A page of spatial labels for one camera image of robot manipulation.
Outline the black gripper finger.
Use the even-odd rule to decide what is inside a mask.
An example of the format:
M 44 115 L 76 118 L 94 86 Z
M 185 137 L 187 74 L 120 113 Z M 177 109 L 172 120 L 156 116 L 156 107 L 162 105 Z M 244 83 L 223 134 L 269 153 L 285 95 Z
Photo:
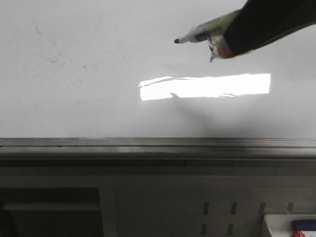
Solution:
M 240 55 L 315 23 L 314 0 L 248 0 L 223 38 L 232 54 Z

